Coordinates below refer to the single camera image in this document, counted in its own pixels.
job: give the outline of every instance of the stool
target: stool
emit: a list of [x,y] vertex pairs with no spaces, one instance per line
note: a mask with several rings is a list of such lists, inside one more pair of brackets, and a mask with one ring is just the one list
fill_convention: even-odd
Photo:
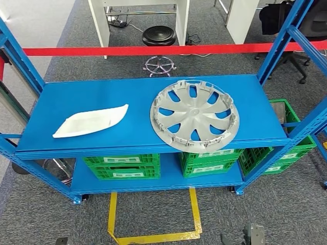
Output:
[[[155,26],[145,30],[143,33],[142,41],[147,46],[171,46],[176,40],[174,31],[169,27]],[[167,74],[168,77],[171,70],[175,70],[174,62],[169,58],[157,55],[147,60],[143,70],[147,70],[150,73],[150,77],[153,74]]]

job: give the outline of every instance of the lower shelf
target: lower shelf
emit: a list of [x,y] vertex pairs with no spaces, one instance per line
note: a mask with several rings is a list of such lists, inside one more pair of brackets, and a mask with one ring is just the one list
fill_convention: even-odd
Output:
[[157,180],[98,180],[83,160],[76,162],[71,191],[74,194],[96,194],[147,190],[184,189],[189,187],[235,186],[243,183],[241,170],[235,163],[224,174],[184,178],[178,156],[173,153],[161,155],[161,178]]

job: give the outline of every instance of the black stool seat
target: black stool seat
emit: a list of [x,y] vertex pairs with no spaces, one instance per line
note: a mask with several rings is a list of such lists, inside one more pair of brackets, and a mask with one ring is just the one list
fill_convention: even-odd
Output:
[[155,26],[145,30],[142,41],[147,46],[171,46],[176,41],[176,34],[169,27]]

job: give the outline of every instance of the blue metal shelf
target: blue metal shelf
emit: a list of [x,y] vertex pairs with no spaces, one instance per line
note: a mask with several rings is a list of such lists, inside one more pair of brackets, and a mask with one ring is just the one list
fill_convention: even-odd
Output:
[[108,193],[112,191],[146,191],[183,189],[189,187],[217,187],[242,184],[237,162],[224,174],[184,178],[178,156],[174,153],[161,155],[161,178],[157,180],[98,180],[83,160],[79,159],[74,171],[71,191],[74,194]]
[[[255,75],[79,81],[46,84],[16,155],[25,160],[177,152],[154,132],[150,110],[159,92],[183,79],[213,83],[233,98],[241,122],[237,135],[227,148],[276,146],[290,141]],[[126,103],[130,105],[127,114],[114,127],[79,137],[52,137],[75,113]]]
[[[257,75],[226,75],[189,78],[151,78],[106,81],[76,81],[45,84],[10,30],[0,19],[0,45],[39,100],[16,147],[2,135],[0,154],[33,174],[79,204],[82,195],[110,191],[164,190],[209,186],[233,186],[236,194],[265,172],[269,167],[310,134],[316,134],[327,123],[327,97],[289,133],[285,135],[261,86],[264,85],[285,46],[294,38],[323,73],[327,75],[327,60],[313,48],[298,28],[313,0],[296,0],[279,34],[274,41]],[[236,138],[225,148],[239,149],[274,146],[274,149],[249,174],[242,176],[238,164],[219,175],[185,179],[182,176],[177,152],[163,143],[153,130],[150,109],[153,99],[163,88],[182,79],[205,80],[215,84],[234,99],[240,116]],[[120,123],[94,134],[54,139],[65,119],[82,111],[130,105]],[[162,156],[162,177],[159,180],[99,181],[80,157],[166,153]],[[32,159],[78,157],[71,187],[66,186]]]

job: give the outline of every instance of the chrome stool base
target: chrome stool base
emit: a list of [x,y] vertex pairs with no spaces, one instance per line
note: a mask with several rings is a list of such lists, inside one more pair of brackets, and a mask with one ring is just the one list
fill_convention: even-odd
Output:
[[174,62],[169,58],[165,56],[153,56],[147,60],[143,70],[147,70],[150,73],[150,77],[153,74],[162,75],[167,74],[168,77],[171,70],[175,70]]

